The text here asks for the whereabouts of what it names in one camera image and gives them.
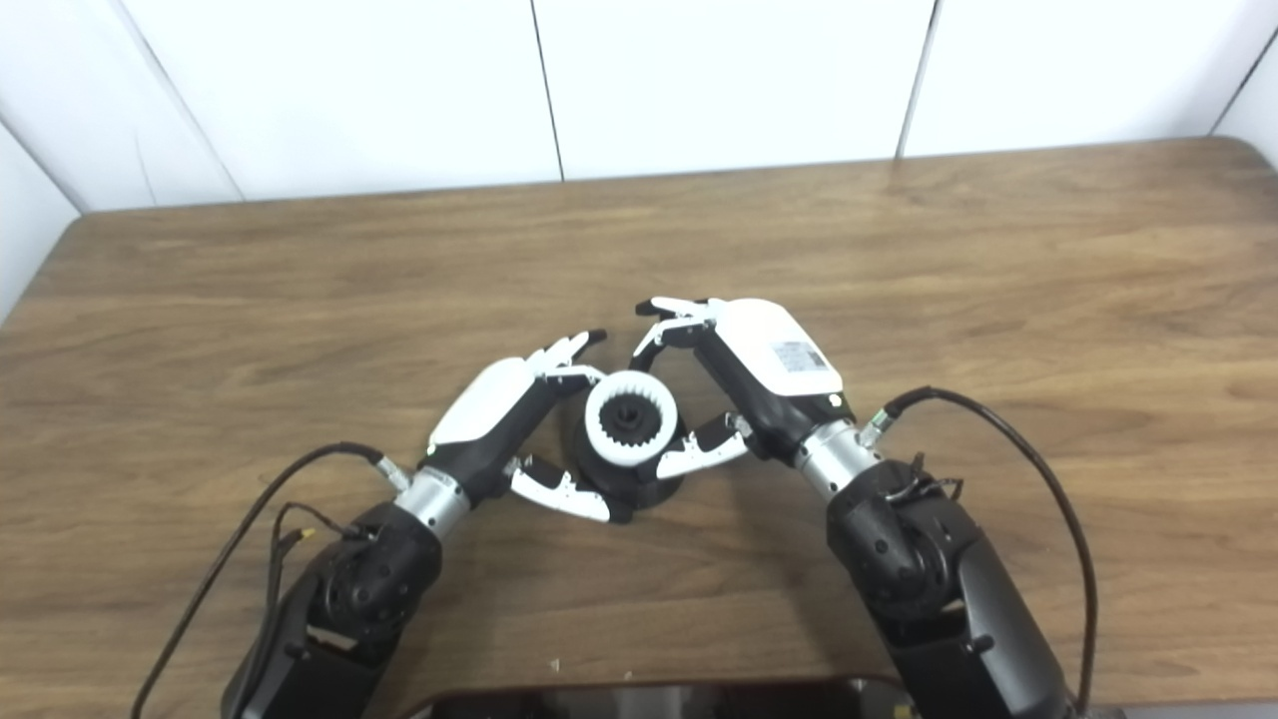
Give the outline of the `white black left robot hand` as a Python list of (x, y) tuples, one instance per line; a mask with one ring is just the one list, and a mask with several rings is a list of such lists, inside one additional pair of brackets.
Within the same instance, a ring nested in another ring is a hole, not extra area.
[(543, 508), (596, 522), (621, 522), (597, 490), (579, 487), (571, 470), (519, 450), (558, 404), (603, 381), (578, 363), (606, 331), (584, 331), (538, 347), (528, 358), (493, 361), (466, 386), (429, 433), (412, 487), (396, 504), (435, 527), (452, 526), (484, 501), (515, 492)]

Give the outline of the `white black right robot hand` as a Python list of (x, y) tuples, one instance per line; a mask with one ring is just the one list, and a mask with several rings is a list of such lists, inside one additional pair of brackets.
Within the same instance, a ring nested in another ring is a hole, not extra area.
[(814, 435), (849, 427), (843, 377), (780, 304), (762, 299), (653, 298), (635, 307), (654, 324), (635, 347), (633, 372), (651, 372), (667, 347), (689, 350), (732, 404), (649, 461), (657, 479), (716, 467), (743, 453), (803, 467)]

